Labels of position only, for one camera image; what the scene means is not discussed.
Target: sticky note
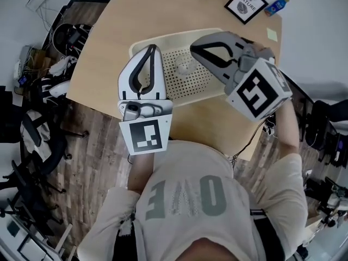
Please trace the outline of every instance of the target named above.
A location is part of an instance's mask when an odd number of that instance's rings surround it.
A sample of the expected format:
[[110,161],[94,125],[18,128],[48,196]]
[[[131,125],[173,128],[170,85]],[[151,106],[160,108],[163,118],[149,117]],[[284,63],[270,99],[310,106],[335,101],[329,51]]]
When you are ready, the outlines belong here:
[[273,31],[270,28],[267,28],[267,36],[272,41],[278,41],[277,32]]

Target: white t-shirt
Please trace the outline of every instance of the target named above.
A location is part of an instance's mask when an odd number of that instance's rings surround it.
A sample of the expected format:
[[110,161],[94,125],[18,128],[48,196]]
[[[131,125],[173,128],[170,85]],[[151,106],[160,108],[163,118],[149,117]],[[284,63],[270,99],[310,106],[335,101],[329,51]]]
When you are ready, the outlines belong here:
[[[301,167],[298,154],[273,164],[257,197],[286,258],[301,243],[307,219]],[[264,261],[248,193],[232,174],[221,153],[192,142],[170,142],[167,151],[156,154],[154,173],[140,198],[132,191],[110,189],[97,221],[78,248],[80,260],[112,260],[120,221],[136,207],[149,261],[176,260],[200,238],[224,246],[240,261]]]

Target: framed sign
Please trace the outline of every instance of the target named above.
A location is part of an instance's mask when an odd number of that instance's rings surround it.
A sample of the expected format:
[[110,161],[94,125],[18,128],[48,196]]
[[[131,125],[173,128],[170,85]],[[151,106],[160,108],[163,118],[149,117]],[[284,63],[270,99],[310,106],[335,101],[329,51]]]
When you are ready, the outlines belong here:
[[247,24],[267,5],[266,0],[229,0],[225,8],[233,13],[243,24]]

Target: white perforated tray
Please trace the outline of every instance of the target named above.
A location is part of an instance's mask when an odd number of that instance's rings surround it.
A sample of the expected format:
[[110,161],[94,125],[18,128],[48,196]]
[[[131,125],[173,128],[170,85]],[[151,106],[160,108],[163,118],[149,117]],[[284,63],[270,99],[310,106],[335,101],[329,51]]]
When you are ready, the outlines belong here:
[[[175,60],[180,54],[190,53],[190,45],[200,37],[220,31],[219,28],[194,30],[136,42],[130,47],[129,56],[132,57],[150,44],[157,45],[162,53],[167,97],[172,99],[174,106],[205,100],[224,94],[225,86],[200,63],[192,74],[178,74]],[[228,57],[227,51],[219,50],[215,54],[222,58]],[[144,66],[139,81],[142,85],[149,84],[148,65]]]

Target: light wood tabletop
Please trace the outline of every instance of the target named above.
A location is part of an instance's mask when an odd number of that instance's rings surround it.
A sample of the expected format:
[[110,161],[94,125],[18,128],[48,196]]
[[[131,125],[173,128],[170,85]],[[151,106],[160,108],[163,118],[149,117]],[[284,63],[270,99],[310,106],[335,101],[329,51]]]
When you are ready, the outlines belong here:
[[[122,118],[117,81],[138,41],[195,29],[221,28],[270,47],[279,60],[282,20],[260,12],[243,25],[223,6],[228,0],[111,0],[89,36],[73,73],[67,97]],[[278,41],[268,39],[267,28]],[[232,156],[250,140],[259,125],[225,102],[226,96],[187,104],[173,110],[170,136],[211,146]],[[250,160],[261,129],[240,158]]]

